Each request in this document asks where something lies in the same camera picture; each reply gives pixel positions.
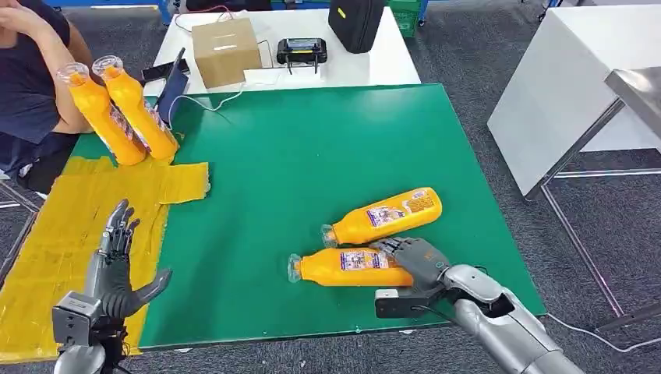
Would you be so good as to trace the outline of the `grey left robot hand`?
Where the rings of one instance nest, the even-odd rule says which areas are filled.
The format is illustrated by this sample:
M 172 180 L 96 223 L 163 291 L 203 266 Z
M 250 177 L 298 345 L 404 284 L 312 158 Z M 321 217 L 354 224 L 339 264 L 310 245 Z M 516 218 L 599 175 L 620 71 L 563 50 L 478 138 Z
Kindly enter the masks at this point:
M 134 315 L 168 287 L 172 276 L 172 270 L 163 269 L 150 283 L 133 289 L 130 251 L 134 231 L 140 224 L 139 219 L 131 218 L 134 212 L 127 199 L 114 208 L 87 271 L 84 294 L 99 300 L 103 314 L 113 319 Z

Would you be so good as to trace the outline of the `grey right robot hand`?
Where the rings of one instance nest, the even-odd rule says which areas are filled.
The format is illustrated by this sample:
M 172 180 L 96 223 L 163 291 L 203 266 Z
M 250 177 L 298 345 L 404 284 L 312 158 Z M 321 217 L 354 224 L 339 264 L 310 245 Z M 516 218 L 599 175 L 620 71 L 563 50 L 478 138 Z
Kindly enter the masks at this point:
M 435 300 L 445 289 L 440 279 L 450 262 L 428 241 L 422 238 L 383 238 L 369 247 L 392 257 L 412 276 L 412 286 L 397 288 L 400 297 Z

